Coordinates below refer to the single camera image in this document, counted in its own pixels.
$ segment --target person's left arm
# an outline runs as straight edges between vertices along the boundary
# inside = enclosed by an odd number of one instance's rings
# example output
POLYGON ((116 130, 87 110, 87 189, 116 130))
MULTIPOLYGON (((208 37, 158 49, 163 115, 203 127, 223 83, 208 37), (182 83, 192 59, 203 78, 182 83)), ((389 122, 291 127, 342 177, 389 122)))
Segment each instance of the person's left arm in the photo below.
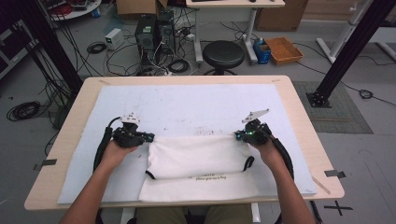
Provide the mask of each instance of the person's left arm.
POLYGON ((137 147, 121 148, 114 141, 110 141, 101 163, 64 214, 60 223, 94 223, 111 173, 121 164, 128 153, 136 149, 137 147))

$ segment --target black stool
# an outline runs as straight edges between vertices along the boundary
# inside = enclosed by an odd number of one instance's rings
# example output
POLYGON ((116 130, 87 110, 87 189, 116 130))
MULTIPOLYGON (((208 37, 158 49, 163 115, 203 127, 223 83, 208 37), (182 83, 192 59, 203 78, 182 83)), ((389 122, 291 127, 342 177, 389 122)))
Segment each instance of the black stool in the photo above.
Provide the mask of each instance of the black stool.
POLYGON ((236 73, 228 70, 235 68, 245 60, 244 50, 231 41, 218 40, 209 43, 202 53, 204 60, 214 67, 204 73, 204 76, 214 72, 213 75, 222 76, 224 72, 236 75, 236 73))

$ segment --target person's left hand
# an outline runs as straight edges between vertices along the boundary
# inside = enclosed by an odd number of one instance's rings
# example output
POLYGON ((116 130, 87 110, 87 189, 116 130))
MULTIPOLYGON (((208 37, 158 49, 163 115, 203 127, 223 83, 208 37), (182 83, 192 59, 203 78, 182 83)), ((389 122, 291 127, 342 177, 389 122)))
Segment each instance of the person's left hand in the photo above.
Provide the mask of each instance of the person's left hand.
POLYGON ((128 153, 135 150, 137 150, 137 147, 119 147, 114 140, 111 140, 108 142, 102 161, 99 165, 112 171, 122 163, 128 153))

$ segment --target person's arm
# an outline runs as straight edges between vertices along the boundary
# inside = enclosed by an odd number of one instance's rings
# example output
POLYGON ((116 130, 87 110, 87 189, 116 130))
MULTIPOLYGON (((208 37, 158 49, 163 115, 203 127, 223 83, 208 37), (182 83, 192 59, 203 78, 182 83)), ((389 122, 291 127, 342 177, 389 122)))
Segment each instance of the person's arm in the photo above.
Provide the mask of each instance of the person's arm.
POLYGON ((315 224, 300 191, 297 189, 289 170, 274 144, 269 140, 263 146, 254 146, 260 151, 262 160, 274 175, 284 224, 315 224))
POLYGON ((136 149, 137 147, 121 148, 114 141, 110 141, 101 163, 64 214, 60 223, 95 223, 96 213, 111 173, 121 164, 128 153, 136 149))

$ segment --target forearm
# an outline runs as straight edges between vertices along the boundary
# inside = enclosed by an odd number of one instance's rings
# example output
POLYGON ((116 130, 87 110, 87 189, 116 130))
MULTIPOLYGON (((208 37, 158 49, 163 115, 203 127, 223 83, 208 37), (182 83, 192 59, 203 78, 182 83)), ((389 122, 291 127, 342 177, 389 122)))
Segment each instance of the forearm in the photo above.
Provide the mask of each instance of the forearm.
POLYGON ((281 162, 276 167, 272 168, 272 172, 277 185, 283 223, 315 223, 315 220, 306 206, 300 191, 294 184, 286 165, 281 162))
POLYGON ((94 223, 112 171, 99 165, 61 223, 94 223))

